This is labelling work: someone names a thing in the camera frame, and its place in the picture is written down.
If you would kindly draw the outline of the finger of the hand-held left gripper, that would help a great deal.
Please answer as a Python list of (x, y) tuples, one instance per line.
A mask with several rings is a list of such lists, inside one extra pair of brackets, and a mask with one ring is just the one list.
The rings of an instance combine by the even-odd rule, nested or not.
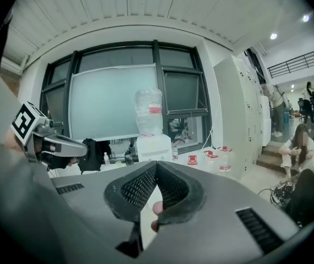
[(60, 134), (51, 134), (43, 138), (43, 153), (57, 157), (83, 157), (87, 146)]
[(72, 166), (76, 163), (75, 157), (58, 157), (50, 156), (48, 169), (65, 169), (67, 166)]

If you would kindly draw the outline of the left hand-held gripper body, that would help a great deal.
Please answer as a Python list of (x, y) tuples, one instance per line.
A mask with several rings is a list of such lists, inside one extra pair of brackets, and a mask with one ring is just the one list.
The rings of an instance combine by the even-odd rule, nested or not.
[(47, 118), (34, 104), (24, 102), (16, 114), (11, 129), (30, 162), (43, 164), (47, 169), (61, 166), (55, 156), (57, 138), (53, 120)]

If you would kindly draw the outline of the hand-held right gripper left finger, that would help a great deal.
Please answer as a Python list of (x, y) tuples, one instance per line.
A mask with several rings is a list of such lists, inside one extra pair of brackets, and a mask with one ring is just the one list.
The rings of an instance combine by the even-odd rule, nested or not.
[(157, 263), (142, 245), (140, 212), (156, 186), (157, 162), (51, 184), (51, 263)]

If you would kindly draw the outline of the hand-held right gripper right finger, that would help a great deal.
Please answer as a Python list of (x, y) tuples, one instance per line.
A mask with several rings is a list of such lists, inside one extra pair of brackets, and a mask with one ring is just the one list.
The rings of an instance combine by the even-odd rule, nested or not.
[(188, 222), (160, 227), (144, 251), (145, 263), (248, 263), (264, 256), (236, 214), (246, 208), (281, 241), (298, 232), (284, 212), (239, 182), (180, 164), (176, 168), (202, 184), (206, 200)]

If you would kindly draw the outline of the person's right hand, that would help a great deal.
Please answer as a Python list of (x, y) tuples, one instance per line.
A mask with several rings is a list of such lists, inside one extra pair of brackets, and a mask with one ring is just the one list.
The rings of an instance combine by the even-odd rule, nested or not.
[[(163, 212), (163, 201), (158, 201), (153, 204), (152, 207), (153, 213), (158, 217)], [(151, 229), (157, 233), (159, 230), (158, 220), (154, 220), (151, 222)]]

